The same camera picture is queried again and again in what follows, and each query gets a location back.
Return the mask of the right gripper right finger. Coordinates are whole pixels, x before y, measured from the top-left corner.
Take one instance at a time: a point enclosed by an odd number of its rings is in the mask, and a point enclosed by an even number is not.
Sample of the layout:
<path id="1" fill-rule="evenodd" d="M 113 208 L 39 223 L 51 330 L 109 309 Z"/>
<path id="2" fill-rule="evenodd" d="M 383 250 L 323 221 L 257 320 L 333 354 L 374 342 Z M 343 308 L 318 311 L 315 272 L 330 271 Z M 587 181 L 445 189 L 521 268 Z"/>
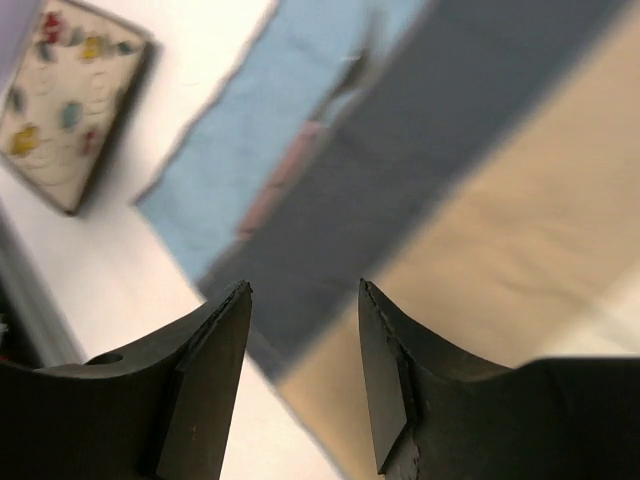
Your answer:
<path id="1" fill-rule="evenodd" d="M 639 361 L 546 357 L 510 369 L 358 295 L 377 472 L 387 479 L 635 479 Z"/>

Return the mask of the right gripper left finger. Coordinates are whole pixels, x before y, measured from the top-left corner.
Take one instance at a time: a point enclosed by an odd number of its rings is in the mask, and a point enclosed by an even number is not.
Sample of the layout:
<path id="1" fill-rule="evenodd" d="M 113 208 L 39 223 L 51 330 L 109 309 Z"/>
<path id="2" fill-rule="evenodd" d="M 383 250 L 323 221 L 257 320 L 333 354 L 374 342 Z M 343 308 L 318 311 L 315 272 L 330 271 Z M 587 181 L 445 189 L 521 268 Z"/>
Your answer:
<path id="1" fill-rule="evenodd" d="M 252 309 L 221 302 L 84 364 L 1 365 L 5 479 L 216 479 Z"/>

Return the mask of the striped cloth placemat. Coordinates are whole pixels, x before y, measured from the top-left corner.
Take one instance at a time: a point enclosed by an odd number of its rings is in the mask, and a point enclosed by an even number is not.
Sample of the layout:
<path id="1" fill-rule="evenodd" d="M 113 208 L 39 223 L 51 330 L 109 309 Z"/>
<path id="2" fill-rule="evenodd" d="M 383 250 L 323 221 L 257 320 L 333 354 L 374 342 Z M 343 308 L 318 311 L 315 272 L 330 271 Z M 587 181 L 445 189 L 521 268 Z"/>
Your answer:
<path id="1" fill-rule="evenodd" d="M 291 125 L 286 87 L 214 109 L 139 207 L 212 296 L 253 288 L 249 353 L 346 479 L 376 469 L 358 295 L 514 369 L 639 361 L 639 5 L 398 1 L 367 14 L 358 88 L 246 241 Z"/>

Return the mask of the pink handled fork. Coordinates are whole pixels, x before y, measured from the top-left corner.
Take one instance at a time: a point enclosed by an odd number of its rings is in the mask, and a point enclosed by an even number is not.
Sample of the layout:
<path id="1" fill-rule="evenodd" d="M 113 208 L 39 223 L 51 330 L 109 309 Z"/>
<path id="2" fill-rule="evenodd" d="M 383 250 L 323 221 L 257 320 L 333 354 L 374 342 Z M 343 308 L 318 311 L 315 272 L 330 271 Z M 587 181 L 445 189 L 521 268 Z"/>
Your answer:
<path id="1" fill-rule="evenodd" d="M 315 108 L 296 138 L 273 169 L 263 188 L 254 198 L 246 215 L 235 229 L 236 238 L 246 241 L 264 223 L 293 180 L 304 168 L 306 152 L 325 129 L 326 117 L 335 101 L 356 90 L 372 62 L 373 47 L 362 47 L 346 59 L 347 68 L 329 93 Z"/>

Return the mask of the square floral plate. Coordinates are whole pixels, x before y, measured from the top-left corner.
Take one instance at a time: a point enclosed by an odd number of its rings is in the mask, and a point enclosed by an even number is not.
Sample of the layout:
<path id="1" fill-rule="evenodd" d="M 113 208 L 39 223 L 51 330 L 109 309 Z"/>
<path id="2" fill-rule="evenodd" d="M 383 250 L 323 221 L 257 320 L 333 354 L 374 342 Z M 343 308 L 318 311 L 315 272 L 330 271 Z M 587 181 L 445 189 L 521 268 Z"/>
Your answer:
<path id="1" fill-rule="evenodd" d="M 41 1 L 12 70 L 1 155 L 74 214 L 153 54 L 151 33 L 82 1 Z"/>

